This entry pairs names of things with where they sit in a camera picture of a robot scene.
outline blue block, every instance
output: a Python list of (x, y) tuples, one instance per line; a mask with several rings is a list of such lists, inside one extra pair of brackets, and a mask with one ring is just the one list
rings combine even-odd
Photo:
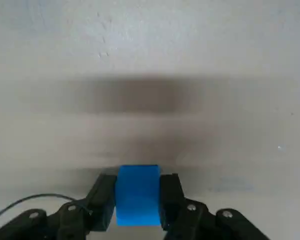
[(159, 190), (159, 166), (121, 166), (115, 184), (117, 225), (160, 226)]

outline black cable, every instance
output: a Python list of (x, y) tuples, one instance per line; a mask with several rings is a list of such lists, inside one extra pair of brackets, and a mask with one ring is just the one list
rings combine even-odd
[(0, 210), (0, 216), (3, 215), (6, 211), (8, 211), (9, 209), (12, 209), (13, 207), (15, 207), (16, 205), (23, 203), (27, 200), (31, 200), (31, 199), (37, 199), (37, 198), (46, 198), (46, 197), (54, 197), (54, 198), (59, 198), (59, 199), (66, 199), (69, 201), (73, 201), (74, 205), (77, 205), (79, 207), (81, 207), (82, 209), (84, 209), (85, 211), (87, 211), (87, 213), (89, 215), (92, 214), (92, 212), (84, 205), (80, 204), (79, 202), (77, 202), (76, 199), (70, 197), (70, 196), (65, 196), (62, 194), (58, 194), (58, 193), (41, 193), (41, 194), (34, 194), (34, 195), (30, 195), (30, 196), (26, 196), (24, 198), (21, 198), (13, 203), (11, 203), (10, 205), (8, 205), (7, 207), (5, 207), (4, 209)]

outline white surface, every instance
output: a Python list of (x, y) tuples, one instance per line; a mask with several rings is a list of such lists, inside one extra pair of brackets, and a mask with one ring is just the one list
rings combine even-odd
[[(176, 113), (100, 107), (115, 82), (94, 101), (109, 75), (145, 74), (186, 86)], [(188, 197), (300, 239), (300, 0), (0, 0), (0, 208), (83, 196), (95, 169), (129, 163), (177, 167)]]

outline metal bolt head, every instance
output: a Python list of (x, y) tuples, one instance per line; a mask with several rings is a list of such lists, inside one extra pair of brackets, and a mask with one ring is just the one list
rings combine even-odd
[(35, 219), (36, 217), (38, 217), (39, 216), (39, 213), (38, 212), (33, 212), (33, 213), (31, 213), (30, 215), (29, 215), (29, 218), (30, 219)]
[(225, 218), (232, 218), (233, 215), (230, 211), (223, 211), (222, 215), (225, 217)]
[(75, 205), (71, 205), (68, 207), (68, 211), (73, 211), (75, 210), (77, 207)]
[(196, 205), (193, 205), (193, 204), (189, 204), (187, 207), (186, 207), (189, 211), (195, 211), (197, 208), (196, 208)]

